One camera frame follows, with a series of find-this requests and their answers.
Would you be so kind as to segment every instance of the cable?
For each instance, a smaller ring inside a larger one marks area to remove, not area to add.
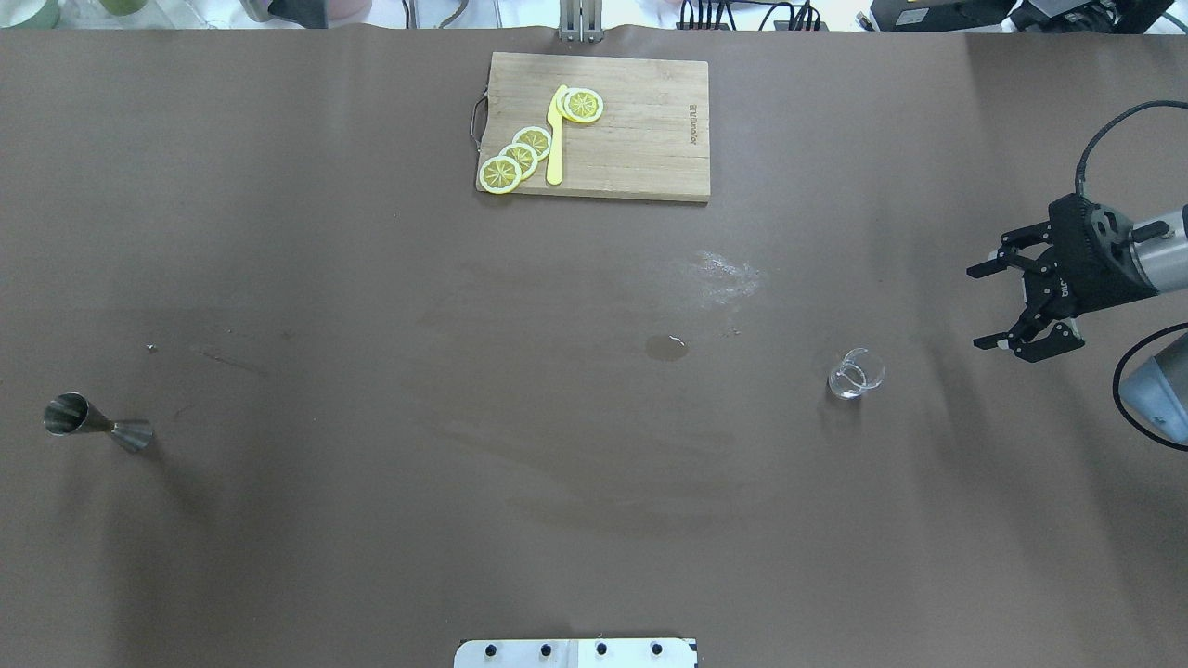
[[[813,4],[809,2],[809,0],[804,0],[804,8],[801,10],[801,12],[804,13],[804,23],[803,23],[803,25],[797,25],[796,30],[805,30],[805,31],[807,30],[813,30],[809,26],[813,23],[813,13],[816,12],[816,7],[814,7]]]
[[[461,17],[462,12],[466,11],[466,6],[469,5],[469,4],[470,4],[470,0],[462,0],[461,2],[459,2],[457,4],[457,10],[454,10],[453,14],[446,17],[446,20],[443,20],[442,23],[437,24],[437,27],[446,27],[449,24],[454,23],[454,19]]]
[[[1113,32],[1114,17],[1105,8],[1098,5],[1091,7],[1093,11],[1088,12],[1091,21],[1093,24],[1093,32],[1111,33]]]
[[[801,5],[801,11],[796,13],[796,20],[792,25],[788,26],[788,30],[808,30],[804,21],[811,15],[810,12],[813,12],[813,5],[809,0],[804,0],[804,4]]]
[[[1118,360],[1118,366],[1114,367],[1113,384],[1111,385],[1110,391],[1113,393],[1114,407],[1118,409],[1118,412],[1120,412],[1121,416],[1124,418],[1126,418],[1126,422],[1130,422],[1131,427],[1133,427],[1135,429],[1138,429],[1139,434],[1146,436],[1148,439],[1155,441],[1156,443],[1159,443],[1162,446],[1168,446],[1171,449],[1176,449],[1176,450],[1180,450],[1180,452],[1188,452],[1188,446],[1186,446],[1183,443],[1177,443],[1175,441],[1169,441],[1168,439],[1164,439],[1163,436],[1154,434],[1150,429],[1148,429],[1146,427],[1143,427],[1142,424],[1139,424],[1138,421],[1135,420],[1135,417],[1130,415],[1130,411],[1126,410],[1126,407],[1124,407],[1121,404],[1121,395],[1118,393],[1118,384],[1121,382],[1121,371],[1126,366],[1126,363],[1130,361],[1130,358],[1135,357],[1135,353],[1137,353],[1138,351],[1145,348],[1148,346],[1148,344],[1150,344],[1151,341],[1154,341],[1156,339],[1159,339],[1159,338],[1163,338],[1163,336],[1167,336],[1168,334],[1171,334],[1173,332],[1180,332],[1181,329],[1188,329],[1188,322],[1181,322],[1180,324],[1173,324],[1171,327],[1164,327],[1163,329],[1159,329],[1155,334],[1151,334],[1150,336],[1148,336],[1148,338],[1143,339],[1142,341],[1135,344],[1135,346],[1131,349],[1126,351],[1126,354],[1121,355],[1121,359]]]
[[[1171,21],[1173,24],[1175,24],[1176,27],[1178,27],[1180,30],[1184,31],[1184,34],[1188,34],[1188,24],[1184,24],[1182,20],[1173,17],[1171,14],[1169,14],[1167,12],[1163,12],[1163,18],[1168,19],[1169,21]]]
[[[1101,138],[1105,137],[1107,132],[1113,130],[1113,127],[1119,122],[1129,119],[1138,112],[1142,112],[1143,109],[1150,109],[1152,107],[1175,107],[1177,109],[1188,109],[1188,102],[1180,102],[1178,100],[1151,100],[1150,102],[1135,105],[1114,116],[1112,121],[1107,122],[1101,130],[1098,131],[1097,134],[1093,136],[1093,139],[1089,139],[1089,143],[1085,146],[1085,152],[1081,153],[1080,162],[1076,163],[1076,176],[1073,179],[1073,187],[1075,188],[1078,195],[1081,197],[1085,196],[1085,168],[1088,165],[1089,153],[1093,152],[1093,147],[1098,145],[1098,141],[1101,141]]]
[[[684,18],[684,8],[689,7],[688,21]],[[729,0],[720,0],[718,2],[718,13],[714,13],[714,0],[697,0],[697,14],[696,23],[694,23],[693,13],[693,0],[681,0],[681,19],[677,24],[681,30],[721,30],[722,29],[722,14],[729,18],[731,30],[738,30],[734,24],[734,11],[731,8]]]
[[[759,21],[759,30],[763,30],[763,26],[767,25],[767,19],[771,17],[771,13],[775,12],[779,7],[788,7],[788,21],[791,23],[791,20],[792,20],[792,12],[795,12],[795,7],[792,7],[792,4],[791,2],[776,2],[775,5],[771,6],[770,10],[767,10],[767,13],[763,15],[763,20]]]

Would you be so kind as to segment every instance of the cutting board handle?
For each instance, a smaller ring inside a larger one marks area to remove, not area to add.
[[[491,105],[487,102],[487,87],[482,87],[482,95],[474,101],[474,111],[470,112],[470,140],[474,141],[474,150],[482,151],[482,139],[481,136],[487,132],[487,114],[491,112]],[[482,107],[482,132],[480,133],[479,127],[479,107]]]

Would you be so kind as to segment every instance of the small glass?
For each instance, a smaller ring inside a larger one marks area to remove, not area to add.
[[[857,399],[878,387],[885,376],[886,367],[877,354],[854,348],[829,372],[829,390],[843,399]]]

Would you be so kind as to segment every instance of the black power strip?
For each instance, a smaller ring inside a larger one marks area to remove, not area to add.
[[[788,26],[791,25],[791,21],[772,21],[772,25],[776,26],[776,30],[783,30],[783,31],[786,32],[788,31]],[[821,21],[821,32],[826,32],[828,30],[829,30],[829,26],[826,25],[824,21]]]
[[[729,30],[731,26],[728,26],[728,25],[726,25],[723,23],[722,25],[720,25],[720,26],[718,26],[715,29],[713,21],[707,21],[706,25],[703,25],[701,27],[697,27],[697,24],[677,21],[676,23],[676,29],[677,30]]]

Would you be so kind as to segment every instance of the water stain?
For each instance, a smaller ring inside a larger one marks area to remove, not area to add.
[[[693,263],[684,265],[683,273],[701,292],[699,301],[704,309],[737,310],[742,300],[759,289],[758,270],[746,263],[735,265],[709,251],[697,253]]]
[[[657,334],[656,336],[647,338],[647,342],[644,344],[644,352],[652,359],[676,361],[689,354],[689,346],[685,346],[684,341],[676,336]]]
[[[195,346],[195,347],[192,347],[190,349],[194,351],[194,352],[196,352],[196,353],[198,353],[200,355],[209,359],[209,360],[217,361],[219,364],[226,364],[227,366],[234,366],[235,368],[240,368],[242,371],[247,371],[248,373],[254,373],[254,374],[259,376],[260,378],[267,378],[268,377],[267,370],[261,368],[259,366],[255,366],[254,364],[247,364],[246,361],[239,361],[239,360],[225,357],[217,348],[211,348],[209,346]]]
[[[176,411],[176,412],[173,414],[173,420],[178,420],[178,418],[181,418],[181,417],[182,417],[182,414],[183,414],[183,412],[185,412],[185,411],[188,411],[188,410],[190,410],[191,408],[194,408],[194,404],[187,404],[187,405],[182,407],[181,409],[178,409],[178,410],[177,410],[177,411]]]

